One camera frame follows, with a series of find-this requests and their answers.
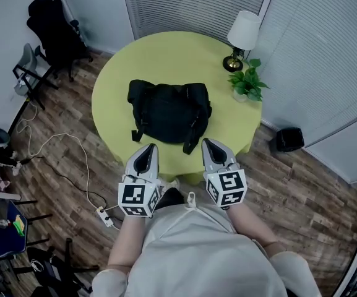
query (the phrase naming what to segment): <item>table lamp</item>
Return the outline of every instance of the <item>table lamp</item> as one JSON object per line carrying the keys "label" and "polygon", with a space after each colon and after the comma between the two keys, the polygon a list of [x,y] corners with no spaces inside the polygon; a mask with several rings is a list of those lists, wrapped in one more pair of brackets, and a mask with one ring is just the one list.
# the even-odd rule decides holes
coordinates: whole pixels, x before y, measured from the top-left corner
{"label": "table lamp", "polygon": [[248,11],[239,12],[228,33],[228,41],[234,46],[233,53],[225,57],[222,62],[227,71],[234,72],[243,69],[244,50],[252,50],[255,47],[260,23],[261,19],[258,15]]}

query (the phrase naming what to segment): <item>wooden floor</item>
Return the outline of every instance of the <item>wooden floor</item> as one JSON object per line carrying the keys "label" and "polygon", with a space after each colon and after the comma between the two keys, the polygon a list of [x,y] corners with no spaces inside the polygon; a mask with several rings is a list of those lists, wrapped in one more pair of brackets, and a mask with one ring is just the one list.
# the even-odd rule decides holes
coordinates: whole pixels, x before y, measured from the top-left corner
{"label": "wooden floor", "polygon": [[[92,63],[83,60],[74,68],[73,83],[61,73],[53,81],[60,87],[58,91],[43,88],[41,98],[46,111],[40,111],[31,122],[31,151],[37,151],[53,134],[67,132],[79,137],[88,153],[90,190],[105,197],[108,205],[115,205],[124,168],[99,138],[91,112],[92,89],[107,60],[101,55],[95,55]],[[33,113],[33,107],[28,105],[23,116],[31,118]],[[261,126],[251,151],[237,157],[249,186],[246,202],[271,226],[281,242],[309,262],[323,296],[330,296],[357,246],[357,185],[347,185],[302,150],[271,155],[267,142],[272,136],[273,131]],[[28,137],[26,130],[12,138],[13,146],[23,158],[27,156]],[[45,162],[85,189],[83,151],[75,140],[64,136],[53,139],[41,155],[46,160],[34,158],[17,177],[8,173],[12,192],[21,194],[24,200],[39,201],[25,206],[28,217],[53,213],[52,218],[30,227],[29,240],[49,236],[49,244],[56,247],[57,254],[62,254],[65,238],[70,237],[74,240],[74,265],[105,265],[118,232],[107,228],[85,194],[57,176]],[[182,190],[195,191],[208,200],[204,183],[197,187],[183,184]],[[100,198],[90,197],[104,205]],[[119,209],[110,214],[118,215]],[[28,266],[26,254],[14,263]],[[87,273],[81,278],[90,283],[94,276],[95,273]],[[37,286],[35,278],[28,274],[19,277],[20,282],[11,278],[15,296],[30,296]]]}

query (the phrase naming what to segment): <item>window blind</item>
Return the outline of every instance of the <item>window blind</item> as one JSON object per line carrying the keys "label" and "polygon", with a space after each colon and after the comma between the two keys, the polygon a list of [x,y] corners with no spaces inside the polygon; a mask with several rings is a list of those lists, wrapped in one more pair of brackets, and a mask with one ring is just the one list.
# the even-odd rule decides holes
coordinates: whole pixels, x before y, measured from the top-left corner
{"label": "window blind", "polygon": [[357,0],[272,0],[249,57],[271,88],[267,123],[310,145],[357,118]]}
{"label": "window blind", "polygon": [[126,0],[135,38],[190,31],[226,41],[241,10],[258,14],[264,0]]}

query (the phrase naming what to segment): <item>lamp base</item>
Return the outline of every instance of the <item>lamp base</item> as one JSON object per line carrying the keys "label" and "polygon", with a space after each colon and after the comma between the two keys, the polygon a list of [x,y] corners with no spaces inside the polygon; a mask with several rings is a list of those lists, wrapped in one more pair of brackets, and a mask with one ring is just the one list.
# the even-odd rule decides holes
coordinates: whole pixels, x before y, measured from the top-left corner
{"label": "lamp base", "polygon": [[222,66],[228,72],[236,72],[243,69],[243,63],[239,59],[235,59],[233,56],[225,57],[222,61]]}

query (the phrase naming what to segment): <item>white lampshade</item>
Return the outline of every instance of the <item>white lampshade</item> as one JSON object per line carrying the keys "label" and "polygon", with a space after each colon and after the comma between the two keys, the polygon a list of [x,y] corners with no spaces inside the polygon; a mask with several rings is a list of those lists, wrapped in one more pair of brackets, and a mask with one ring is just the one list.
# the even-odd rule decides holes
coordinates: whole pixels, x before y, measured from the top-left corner
{"label": "white lampshade", "polygon": [[257,43],[260,23],[258,15],[240,11],[228,33],[228,41],[241,50],[252,50]]}

